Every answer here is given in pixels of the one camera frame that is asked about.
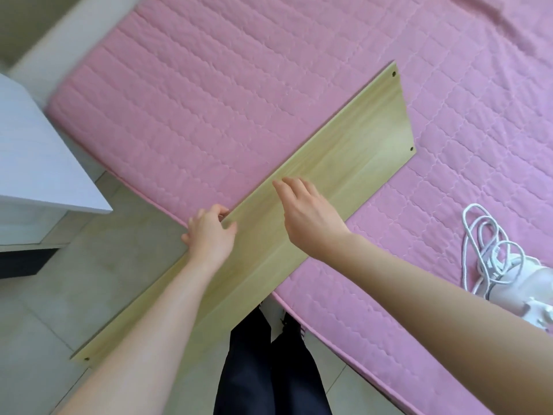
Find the person's right hand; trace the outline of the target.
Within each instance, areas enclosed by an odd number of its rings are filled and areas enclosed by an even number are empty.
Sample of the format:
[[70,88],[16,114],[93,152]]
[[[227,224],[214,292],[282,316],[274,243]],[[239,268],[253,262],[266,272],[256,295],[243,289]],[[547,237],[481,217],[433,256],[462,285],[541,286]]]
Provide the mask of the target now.
[[308,256],[330,263],[340,253],[340,243],[351,235],[337,210],[310,181],[291,177],[274,181],[284,181],[294,192],[294,209],[284,214],[289,240]]

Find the person's shoe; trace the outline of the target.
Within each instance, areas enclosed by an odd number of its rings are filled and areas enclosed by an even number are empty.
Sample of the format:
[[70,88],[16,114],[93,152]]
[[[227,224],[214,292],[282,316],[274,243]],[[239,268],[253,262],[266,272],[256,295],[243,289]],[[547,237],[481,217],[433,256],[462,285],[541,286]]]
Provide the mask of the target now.
[[294,341],[305,341],[305,328],[293,316],[285,312],[281,322],[283,325],[281,336],[284,335]]

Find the white bed frame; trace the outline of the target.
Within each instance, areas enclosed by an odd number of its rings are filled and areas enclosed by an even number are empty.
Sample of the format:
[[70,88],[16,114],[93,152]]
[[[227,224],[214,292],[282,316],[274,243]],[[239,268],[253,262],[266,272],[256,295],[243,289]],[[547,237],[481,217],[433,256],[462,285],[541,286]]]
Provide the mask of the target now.
[[80,0],[8,71],[41,109],[69,73],[141,0]]

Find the person's left hand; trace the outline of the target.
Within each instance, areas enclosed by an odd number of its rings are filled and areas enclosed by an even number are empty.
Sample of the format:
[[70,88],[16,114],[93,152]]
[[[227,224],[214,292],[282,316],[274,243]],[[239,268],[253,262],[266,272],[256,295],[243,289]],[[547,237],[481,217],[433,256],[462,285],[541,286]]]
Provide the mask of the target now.
[[229,209],[214,204],[210,209],[200,209],[188,222],[188,232],[182,236],[188,247],[189,261],[216,272],[229,257],[234,244],[224,244],[222,220]]

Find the person's right forearm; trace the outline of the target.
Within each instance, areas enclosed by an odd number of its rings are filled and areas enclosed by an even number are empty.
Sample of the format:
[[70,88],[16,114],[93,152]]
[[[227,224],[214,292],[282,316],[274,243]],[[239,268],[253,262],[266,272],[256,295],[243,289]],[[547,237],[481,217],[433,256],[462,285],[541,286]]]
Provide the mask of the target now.
[[553,415],[553,337],[347,232],[301,249],[354,282],[495,415]]

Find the pink quilted mattress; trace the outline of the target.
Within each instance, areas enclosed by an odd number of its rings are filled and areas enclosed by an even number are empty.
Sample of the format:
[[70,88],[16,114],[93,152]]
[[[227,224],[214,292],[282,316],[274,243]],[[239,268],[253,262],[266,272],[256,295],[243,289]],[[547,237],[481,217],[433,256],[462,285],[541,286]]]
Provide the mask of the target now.
[[348,226],[459,286],[479,203],[553,265],[553,0],[142,0],[47,111],[185,225],[272,180],[393,61],[414,156]]

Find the light wooden board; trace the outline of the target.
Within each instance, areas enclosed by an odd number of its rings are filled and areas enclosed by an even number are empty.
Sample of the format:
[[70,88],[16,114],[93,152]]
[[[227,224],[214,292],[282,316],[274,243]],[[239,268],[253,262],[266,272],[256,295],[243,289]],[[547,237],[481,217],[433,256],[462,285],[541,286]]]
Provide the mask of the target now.
[[311,181],[347,220],[414,153],[393,61],[223,220],[224,227],[237,223],[234,247],[205,291],[180,370],[199,361],[307,258],[289,241],[273,180]]

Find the white wooden cabinet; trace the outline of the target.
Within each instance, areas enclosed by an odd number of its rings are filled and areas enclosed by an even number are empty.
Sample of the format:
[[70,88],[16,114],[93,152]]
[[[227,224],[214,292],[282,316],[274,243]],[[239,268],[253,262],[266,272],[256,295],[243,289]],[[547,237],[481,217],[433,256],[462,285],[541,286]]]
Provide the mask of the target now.
[[112,210],[29,92],[0,73],[0,279],[37,274],[65,246],[44,240],[68,212]]

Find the person's left forearm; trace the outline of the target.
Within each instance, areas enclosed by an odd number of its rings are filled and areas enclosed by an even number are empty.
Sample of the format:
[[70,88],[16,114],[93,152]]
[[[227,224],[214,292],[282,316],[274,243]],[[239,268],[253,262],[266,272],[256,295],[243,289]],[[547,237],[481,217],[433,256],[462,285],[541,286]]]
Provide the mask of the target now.
[[221,262],[192,257],[58,415],[161,415]]

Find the person's dark trousers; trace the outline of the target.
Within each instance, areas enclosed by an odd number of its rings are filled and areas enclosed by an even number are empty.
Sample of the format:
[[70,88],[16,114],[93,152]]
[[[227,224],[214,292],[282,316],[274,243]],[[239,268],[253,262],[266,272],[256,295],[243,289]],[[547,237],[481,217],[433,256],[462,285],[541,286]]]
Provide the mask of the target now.
[[259,306],[232,329],[213,415],[332,415],[305,342],[271,333]]

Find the white electric appliance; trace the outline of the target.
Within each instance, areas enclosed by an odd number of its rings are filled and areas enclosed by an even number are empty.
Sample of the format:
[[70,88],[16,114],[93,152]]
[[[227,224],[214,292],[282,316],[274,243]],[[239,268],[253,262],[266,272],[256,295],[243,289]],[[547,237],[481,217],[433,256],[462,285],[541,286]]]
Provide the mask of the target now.
[[480,279],[472,293],[553,335],[553,268],[534,257],[509,253],[478,266]]

